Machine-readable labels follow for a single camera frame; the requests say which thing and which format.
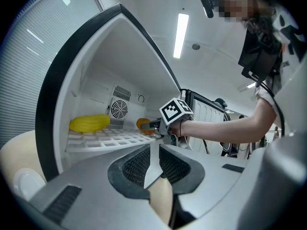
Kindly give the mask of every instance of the white shelf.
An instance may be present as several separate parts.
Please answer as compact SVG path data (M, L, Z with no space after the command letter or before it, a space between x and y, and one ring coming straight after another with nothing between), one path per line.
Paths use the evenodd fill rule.
M111 151L143 145L161 138L153 133L145 135L139 130L104 129L96 133L69 131L66 152Z

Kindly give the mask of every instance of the refrigerator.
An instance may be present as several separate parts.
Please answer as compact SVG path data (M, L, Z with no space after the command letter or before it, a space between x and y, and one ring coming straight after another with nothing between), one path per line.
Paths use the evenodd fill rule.
M150 143L151 152L158 152L161 137L141 133L136 121L161 117L159 108L174 97L187 102L196 120L223 121L222 108L180 88L157 45L122 4L100 12L67 40L42 84L35 138L46 180L81 160L119 149ZM113 112L119 105L121 111ZM73 118L95 114L110 116L106 129L95 133L69 129ZM221 155L218 142L207 143L211 155ZM200 139L188 138L188 144L205 152ZM157 178L162 171L158 161L151 161L154 165L147 173Z

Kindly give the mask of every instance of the human arm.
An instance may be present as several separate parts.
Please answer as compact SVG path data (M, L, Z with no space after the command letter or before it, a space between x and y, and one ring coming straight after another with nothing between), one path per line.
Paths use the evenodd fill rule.
M259 98L251 117L222 123L188 120L181 123L181 131L180 122L173 124L171 130L177 136L190 136L226 143L250 143L261 140L275 118L276 113L272 106L266 100Z

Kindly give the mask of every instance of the yellow corn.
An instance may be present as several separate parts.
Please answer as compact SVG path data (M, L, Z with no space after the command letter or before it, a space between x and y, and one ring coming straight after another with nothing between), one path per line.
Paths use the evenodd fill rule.
M88 115L74 118L69 124L73 131L82 133L93 133L110 124L110 117L106 114Z

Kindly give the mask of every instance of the yellow object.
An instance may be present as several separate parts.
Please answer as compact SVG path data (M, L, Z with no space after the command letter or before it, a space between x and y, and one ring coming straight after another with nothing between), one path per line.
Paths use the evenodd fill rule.
M139 118L138 121L136 121L136 126L139 128L139 130L141 132L143 132L144 134L147 134L147 135L150 135L152 133L154 133L154 130L142 130L141 129L141 125L142 124L146 124L146 123L149 123L150 120L147 119L147 118Z
M106 114L88 115L74 118L69 124L73 131L82 133L93 133L110 124L110 117Z

